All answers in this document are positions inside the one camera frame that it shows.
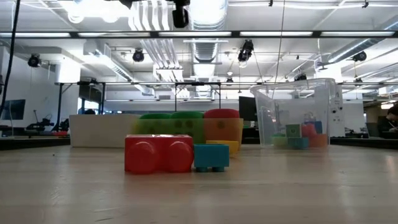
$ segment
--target ceiling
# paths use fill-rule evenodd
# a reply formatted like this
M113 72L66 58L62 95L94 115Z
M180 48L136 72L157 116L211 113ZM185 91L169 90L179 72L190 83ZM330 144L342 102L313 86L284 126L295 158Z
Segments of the ceiling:
M118 13L120 18L115 23L107 23L100 17L87 17L79 24L73 24L68 20L68 12L64 9L71 1L24 1L22 0L17 31L110 31L130 30L127 17L123 17L125 10ZM372 0L369 7L361 8L364 1L353 0L274 0L272 7L268 1L229 0L225 30L281 30L282 15L283 30L374 30L378 25L394 17L397 13L398 3L393 0ZM14 1L0 0L0 31L10 32ZM111 13L112 9L92 9ZM249 59L246 68L239 68L237 53L244 43L244 39L224 39L216 61L219 65L215 68L215 80L224 82L227 72L233 72L234 81L238 82L283 82L292 78L292 70L302 66L308 77L315 73L313 61L308 60L317 54L329 54L344 47L354 39L253 39L254 55ZM134 78L144 82L154 82L150 73L153 70L153 61L145 55L143 62L134 63L132 53L135 48L142 48L138 39L105 39L112 50L112 58L117 60L124 68L129 70ZM0 44L7 45L8 40L3 39ZM83 74L95 77L107 82L119 81L110 70L92 61L87 61L83 56L85 40L29 40L19 39L17 45L23 47L60 47L71 52L76 57L85 61ZM194 76L192 70L192 55L189 44L183 43L183 39L174 40L178 61L183 68L183 77ZM364 62L357 62L354 69L353 61L344 60L339 63L343 80L353 81L354 75L373 72L385 66L396 63L398 58L398 39L386 39L368 49L368 58ZM367 79L367 82L379 82L396 76L396 71L382 74Z

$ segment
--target black cable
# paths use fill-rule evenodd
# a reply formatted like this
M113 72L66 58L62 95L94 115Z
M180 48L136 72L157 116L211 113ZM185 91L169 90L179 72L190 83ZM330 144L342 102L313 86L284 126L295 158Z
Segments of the black cable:
M12 61L14 58L15 35L17 33L18 15L19 15L19 6L20 5L21 5L21 0L17 0L16 7L15 7L15 14L14 14L14 23L13 23L13 27L12 27L12 35L11 35L10 58L8 60L8 69L7 69L7 74L6 74L6 80L4 82L4 91L2 93L2 100L1 100L1 106L0 106L0 118L2 115L2 111L4 110L4 104L6 103L8 81L10 79Z

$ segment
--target table surface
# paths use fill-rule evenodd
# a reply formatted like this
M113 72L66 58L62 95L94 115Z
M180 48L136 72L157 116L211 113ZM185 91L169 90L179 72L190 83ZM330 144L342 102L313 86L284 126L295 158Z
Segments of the table surface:
M244 146L224 173L131 175L122 149L0 151L0 223L397 223L398 151Z

